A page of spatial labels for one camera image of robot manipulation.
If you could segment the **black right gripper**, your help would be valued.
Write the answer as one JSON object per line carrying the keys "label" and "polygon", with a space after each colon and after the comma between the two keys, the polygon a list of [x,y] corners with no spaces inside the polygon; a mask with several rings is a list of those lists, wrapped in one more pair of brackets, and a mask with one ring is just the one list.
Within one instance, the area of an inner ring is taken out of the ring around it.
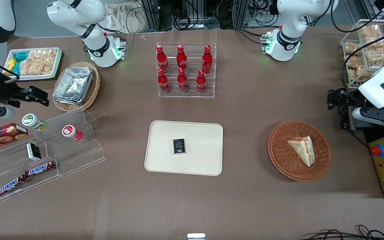
{"label": "black right gripper", "polygon": [[45,107],[49,106],[48,93],[35,86],[28,88],[28,96],[23,92],[24,88],[17,85],[17,78],[11,78],[0,72],[0,104],[20,107],[20,101],[36,102]]}

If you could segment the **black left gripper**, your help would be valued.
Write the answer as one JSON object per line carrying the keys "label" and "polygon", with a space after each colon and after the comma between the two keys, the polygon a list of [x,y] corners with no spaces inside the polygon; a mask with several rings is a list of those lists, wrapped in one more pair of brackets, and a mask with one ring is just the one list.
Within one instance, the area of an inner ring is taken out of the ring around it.
{"label": "black left gripper", "polygon": [[348,91],[344,88],[328,91],[327,110],[332,110],[338,106],[363,107],[363,95],[358,89]]}

